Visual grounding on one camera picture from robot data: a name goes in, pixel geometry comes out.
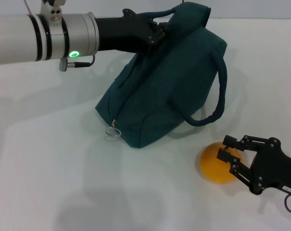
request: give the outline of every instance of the green led light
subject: green led light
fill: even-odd
[[[77,51],[72,51],[72,52],[70,52],[70,54],[69,54],[69,57],[71,57],[71,58],[76,58],[76,57],[78,57],[79,56],[79,52],[77,52]]]

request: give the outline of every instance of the teal bag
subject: teal bag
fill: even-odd
[[[227,44],[205,29],[210,8],[185,2],[169,11],[143,13],[149,18],[174,13],[171,33],[150,57],[136,54],[96,106],[108,125],[134,148],[160,139],[182,122],[200,127],[219,119],[225,107]],[[197,121],[191,115],[207,99],[218,72],[220,95],[214,113]]]

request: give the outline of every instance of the orange fruit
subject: orange fruit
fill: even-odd
[[[225,149],[225,146],[221,142],[217,142],[209,145],[204,150],[199,162],[200,169],[204,176],[213,183],[230,183],[237,178],[229,172],[230,163],[223,162],[217,158],[220,148]],[[242,162],[242,156],[237,149],[228,148],[227,151],[233,156],[240,158]]]

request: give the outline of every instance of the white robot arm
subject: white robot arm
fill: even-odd
[[[105,50],[146,53],[164,36],[163,25],[129,9],[121,18],[97,19],[92,12],[62,14],[64,4],[42,0],[40,14],[1,15],[0,64],[60,59],[60,70],[66,71],[93,63],[69,63],[69,57]]]

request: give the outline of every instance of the bag strap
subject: bag strap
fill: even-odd
[[[139,15],[143,15],[147,18],[150,18],[150,19],[154,19],[154,18],[161,18],[161,17],[166,17],[170,14],[173,14],[175,13],[176,9],[177,9],[178,6],[172,8],[171,10],[168,10],[168,11],[161,11],[161,12],[147,12],[147,13],[140,13]]]
[[[195,120],[193,119],[190,115],[184,113],[184,110],[181,110],[179,105],[176,105],[174,101],[172,101],[173,106],[178,109],[179,113],[182,115],[182,117],[187,121],[192,126],[195,127],[201,127],[210,123],[215,122],[218,120],[225,109],[225,102],[226,102],[226,90],[227,90],[227,81],[228,81],[228,74],[227,74],[227,67],[226,64],[223,60],[222,55],[218,52],[218,50],[213,50],[211,52],[211,58],[214,62],[214,65],[216,66],[218,70],[218,75],[219,75],[219,83],[220,83],[220,88],[219,88],[219,101],[218,105],[213,112],[212,115],[207,117],[206,119],[203,120]]]

